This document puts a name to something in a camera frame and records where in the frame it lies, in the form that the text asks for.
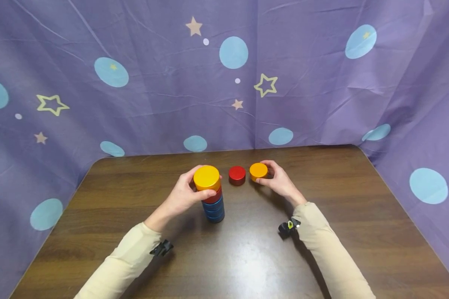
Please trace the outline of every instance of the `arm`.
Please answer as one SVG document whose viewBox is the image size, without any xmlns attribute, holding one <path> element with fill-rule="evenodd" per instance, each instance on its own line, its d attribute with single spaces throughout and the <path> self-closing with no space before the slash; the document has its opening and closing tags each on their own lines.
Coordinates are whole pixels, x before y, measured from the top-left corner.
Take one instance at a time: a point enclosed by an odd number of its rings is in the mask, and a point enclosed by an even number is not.
<svg viewBox="0 0 449 299">
<path fill-rule="evenodd" d="M 315 204 L 306 202 L 294 209 L 301 222 L 299 239 L 313 254 L 332 298 L 376 298 L 368 282 Z"/>
<path fill-rule="evenodd" d="M 117 248 L 88 279 L 75 299 L 117 299 L 140 276 L 161 239 L 166 224 L 195 202 L 216 195 L 214 190 L 194 192 L 190 187 L 193 174 L 201 165 L 184 173 L 178 179 L 168 198 L 142 223 L 123 237 Z"/>
<path fill-rule="evenodd" d="M 275 161 L 265 160 L 262 163 L 268 166 L 272 179 L 257 179 L 256 182 L 270 187 L 293 205 L 293 217 L 301 222 L 297 228 L 299 239 L 313 254 L 332 298 L 376 298 L 316 205 L 304 198 Z"/>
</svg>

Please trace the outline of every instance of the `sleeve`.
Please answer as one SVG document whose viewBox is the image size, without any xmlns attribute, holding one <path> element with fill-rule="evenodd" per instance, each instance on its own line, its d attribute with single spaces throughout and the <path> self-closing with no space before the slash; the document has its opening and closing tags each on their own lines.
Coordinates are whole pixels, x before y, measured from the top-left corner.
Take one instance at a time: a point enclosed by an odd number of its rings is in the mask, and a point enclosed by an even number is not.
<svg viewBox="0 0 449 299">
<path fill-rule="evenodd" d="M 139 223 L 130 229 L 117 248 L 88 279 L 75 299 L 117 299 L 140 276 L 158 246 L 161 233 Z"/>
<path fill-rule="evenodd" d="M 299 239 L 313 254 L 332 298 L 376 298 L 353 258 L 315 204 L 307 202 L 297 206 L 293 217 L 301 222 L 297 228 Z"/>
</svg>

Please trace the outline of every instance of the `purple curtain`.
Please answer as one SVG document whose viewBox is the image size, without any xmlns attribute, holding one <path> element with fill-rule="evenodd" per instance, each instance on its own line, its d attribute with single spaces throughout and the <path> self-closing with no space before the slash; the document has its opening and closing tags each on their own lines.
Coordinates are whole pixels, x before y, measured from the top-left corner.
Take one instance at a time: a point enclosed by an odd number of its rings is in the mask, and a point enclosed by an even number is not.
<svg viewBox="0 0 449 299">
<path fill-rule="evenodd" d="M 449 0 L 0 0 L 0 299 L 100 158 L 338 144 L 449 270 Z"/>
</svg>

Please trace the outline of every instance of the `star print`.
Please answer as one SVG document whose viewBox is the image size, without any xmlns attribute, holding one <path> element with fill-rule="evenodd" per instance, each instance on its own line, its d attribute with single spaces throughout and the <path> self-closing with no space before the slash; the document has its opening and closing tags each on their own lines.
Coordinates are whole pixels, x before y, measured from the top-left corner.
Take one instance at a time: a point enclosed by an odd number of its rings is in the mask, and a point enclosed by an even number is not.
<svg viewBox="0 0 449 299">
<path fill-rule="evenodd" d="M 200 35 L 201 37 L 200 28 L 202 25 L 203 25 L 202 23 L 197 23 L 194 17 L 192 17 L 192 22 L 186 24 L 186 27 L 190 29 L 190 37 L 192 37 L 195 34 Z"/>
<path fill-rule="evenodd" d="M 45 144 L 45 140 L 48 139 L 48 137 L 45 137 L 44 134 L 42 132 L 38 133 L 38 134 L 33 134 L 35 135 L 36 139 L 37 139 L 37 143 L 43 143 Z"/>
<path fill-rule="evenodd" d="M 50 111 L 51 113 L 55 114 L 55 116 L 60 116 L 61 110 L 70 109 L 70 107 L 68 107 L 67 105 L 62 103 L 62 101 L 60 101 L 60 97 L 58 95 L 54 95 L 52 97 L 45 97 L 45 96 L 37 94 L 37 98 L 41 103 L 37 108 L 38 111 Z M 52 108 L 46 108 L 45 100 L 56 100 L 57 104 L 60 105 L 60 107 L 58 107 L 56 110 L 54 110 Z"/>
<path fill-rule="evenodd" d="M 238 101 L 236 98 L 234 99 L 234 104 L 231 105 L 234 107 L 234 110 L 238 110 L 239 108 L 243 108 L 243 101 Z"/>
<path fill-rule="evenodd" d="M 266 89 L 265 91 L 263 91 L 263 89 L 261 88 L 261 85 L 263 85 L 263 80 L 271 81 L 271 89 Z M 265 74 L 261 74 L 261 79 L 258 84 L 254 85 L 254 88 L 257 91 L 259 91 L 259 93 L 261 94 L 261 97 L 264 97 L 268 92 L 276 93 L 276 88 L 274 87 L 274 83 L 276 83 L 277 80 L 278 80 L 278 77 L 268 78 L 268 77 L 266 77 Z"/>
</svg>

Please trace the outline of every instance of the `yellow disc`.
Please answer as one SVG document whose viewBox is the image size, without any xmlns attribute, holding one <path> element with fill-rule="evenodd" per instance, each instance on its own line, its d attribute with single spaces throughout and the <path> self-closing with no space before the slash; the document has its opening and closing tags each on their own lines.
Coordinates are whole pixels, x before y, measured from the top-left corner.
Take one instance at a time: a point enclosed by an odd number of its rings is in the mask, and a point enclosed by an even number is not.
<svg viewBox="0 0 449 299">
<path fill-rule="evenodd" d="M 268 167 L 263 163 L 255 163 L 249 168 L 253 182 L 259 177 L 265 177 L 268 174 Z"/>
<path fill-rule="evenodd" d="M 205 165 L 196 170 L 193 181 L 198 191 L 213 189 L 218 191 L 221 187 L 219 171 L 210 165 Z"/>
</svg>

